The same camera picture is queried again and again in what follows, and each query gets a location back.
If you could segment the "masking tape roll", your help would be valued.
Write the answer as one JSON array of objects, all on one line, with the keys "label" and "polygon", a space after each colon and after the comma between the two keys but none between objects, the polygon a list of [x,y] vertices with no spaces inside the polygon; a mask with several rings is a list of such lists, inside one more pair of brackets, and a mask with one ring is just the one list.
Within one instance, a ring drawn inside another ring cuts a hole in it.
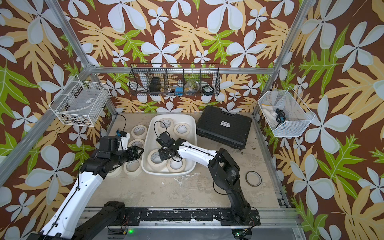
[{"label": "masking tape roll", "polygon": [[170,173],[184,172],[185,168],[186,168],[185,159],[179,159],[179,160],[169,159],[167,161],[167,169]]},{"label": "masking tape roll", "polygon": [[160,172],[167,166],[167,161],[161,160],[158,150],[153,150],[149,153],[147,162],[149,167],[155,172]]},{"label": "masking tape roll", "polygon": [[122,165],[120,165],[116,168],[113,168],[111,171],[108,172],[108,174],[106,175],[106,178],[109,178],[109,179],[115,178],[122,172],[122,170],[123,170]]},{"label": "masking tape roll", "polygon": [[141,160],[134,160],[124,163],[123,171],[128,177],[137,177],[143,172]]},{"label": "masking tape roll", "polygon": [[157,123],[158,133],[168,132],[172,133],[174,131],[174,121],[170,118],[160,119]]},{"label": "masking tape roll", "polygon": [[131,130],[133,139],[145,140],[148,133],[148,128],[144,125],[137,125]]},{"label": "masking tape roll", "polygon": [[174,133],[180,137],[186,137],[191,132],[191,126],[187,123],[179,123],[174,127]]},{"label": "masking tape roll", "polygon": [[145,141],[141,139],[133,139],[132,141],[129,142],[128,147],[133,147],[133,146],[137,146],[143,149],[145,147]]}]

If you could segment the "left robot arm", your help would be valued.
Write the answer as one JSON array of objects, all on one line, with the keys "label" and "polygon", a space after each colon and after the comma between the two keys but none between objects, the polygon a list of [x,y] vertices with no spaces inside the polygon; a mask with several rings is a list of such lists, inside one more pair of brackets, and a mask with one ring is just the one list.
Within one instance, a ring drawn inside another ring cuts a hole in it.
[{"label": "left robot arm", "polygon": [[124,203],[109,201],[85,223],[78,225],[92,195],[108,173],[124,163],[139,160],[144,149],[123,145],[120,137],[101,138],[100,147],[80,168],[76,183],[51,220],[29,240],[92,240],[105,227],[126,219]]}]

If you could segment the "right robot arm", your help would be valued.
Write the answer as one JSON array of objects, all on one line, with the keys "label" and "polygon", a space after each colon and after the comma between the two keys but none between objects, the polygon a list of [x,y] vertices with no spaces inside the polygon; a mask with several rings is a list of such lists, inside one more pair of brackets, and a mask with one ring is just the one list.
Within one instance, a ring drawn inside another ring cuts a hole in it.
[{"label": "right robot arm", "polygon": [[240,167],[228,153],[221,148],[218,151],[207,150],[192,145],[184,139],[174,140],[168,132],[161,133],[156,141],[161,148],[158,150],[162,161],[177,158],[191,160],[208,168],[213,186],[224,190],[231,203],[231,217],[227,223],[237,225],[259,226],[260,216],[255,208],[246,200],[240,181]]}]

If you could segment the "white plastic storage box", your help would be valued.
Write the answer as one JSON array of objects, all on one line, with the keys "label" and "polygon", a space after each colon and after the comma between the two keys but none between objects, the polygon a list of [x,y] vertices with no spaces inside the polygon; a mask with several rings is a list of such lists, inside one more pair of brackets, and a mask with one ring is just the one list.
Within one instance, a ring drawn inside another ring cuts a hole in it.
[{"label": "white plastic storage box", "polygon": [[186,159],[185,169],[183,172],[179,173],[171,173],[168,170],[167,165],[161,170],[153,170],[150,164],[148,163],[148,159],[152,154],[152,151],[158,150],[160,146],[158,145],[156,138],[160,133],[158,131],[158,127],[155,125],[155,122],[161,121],[162,119],[171,119],[174,123],[174,126],[169,128],[168,131],[171,132],[175,129],[175,126],[178,124],[184,124],[187,126],[186,132],[180,136],[180,138],[187,140],[189,143],[196,145],[197,144],[197,133],[196,133],[196,121],[193,117],[184,114],[159,114],[154,116],[148,126],[147,136],[145,139],[144,153],[142,155],[142,169],[144,172],[150,175],[162,176],[162,177],[178,177],[184,176],[192,172],[196,167],[196,162]]}]

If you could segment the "black box in basket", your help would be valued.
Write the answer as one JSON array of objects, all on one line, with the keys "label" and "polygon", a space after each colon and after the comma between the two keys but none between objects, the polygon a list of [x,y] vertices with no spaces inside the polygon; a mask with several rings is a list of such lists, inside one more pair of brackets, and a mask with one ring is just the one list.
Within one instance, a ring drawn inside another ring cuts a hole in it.
[{"label": "black box in basket", "polygon": [[151,94],[158,94],[161,91],[161,79],[159,77],[153,77],[150,81],[149,90]]}]

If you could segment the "blue item in basket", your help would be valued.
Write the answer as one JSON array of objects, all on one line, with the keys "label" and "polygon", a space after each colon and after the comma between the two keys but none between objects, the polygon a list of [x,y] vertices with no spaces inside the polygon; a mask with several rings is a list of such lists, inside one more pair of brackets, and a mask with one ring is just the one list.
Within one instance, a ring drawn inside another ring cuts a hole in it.
[{"label": "blue item in basket", "polygon": [[175,96],[181,97],[183,95],[184,95],[184,88],[183,87],[175,88]]}]

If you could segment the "black plastic tool case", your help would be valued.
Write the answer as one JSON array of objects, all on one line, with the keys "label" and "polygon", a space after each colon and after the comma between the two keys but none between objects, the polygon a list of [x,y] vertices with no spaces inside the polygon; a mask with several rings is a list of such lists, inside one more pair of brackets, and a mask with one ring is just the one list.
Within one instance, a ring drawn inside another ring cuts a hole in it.
[{"label": "black plastic tool case", "polygon": [[196,124],[197,135],[242,150],[246,147],[252,119],[207,106]]}]

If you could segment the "white mesh basket right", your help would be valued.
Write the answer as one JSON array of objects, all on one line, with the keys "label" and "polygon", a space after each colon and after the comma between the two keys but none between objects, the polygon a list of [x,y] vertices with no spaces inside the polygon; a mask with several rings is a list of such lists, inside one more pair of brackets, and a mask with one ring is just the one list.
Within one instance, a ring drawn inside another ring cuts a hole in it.
[{"label": "white mesh basket right", "polygon": [[274,137],[300,137],[315,114],[292,87],[287,91],[267,91],[258,100],[259,107]]}]

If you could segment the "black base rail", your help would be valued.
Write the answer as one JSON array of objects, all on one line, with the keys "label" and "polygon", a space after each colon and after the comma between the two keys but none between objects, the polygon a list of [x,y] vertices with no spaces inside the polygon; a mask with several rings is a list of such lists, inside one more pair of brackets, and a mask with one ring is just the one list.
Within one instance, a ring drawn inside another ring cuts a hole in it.
[{"label": "black base rail", "polygon": [[251,208],[245,219],[236,217],[231,208],[134,208],[126,207],[121,217],[113,224],[122,226],[138,226],[146,222],[213,222],[218,221],[222,226],[259,226],[260,214]]}]

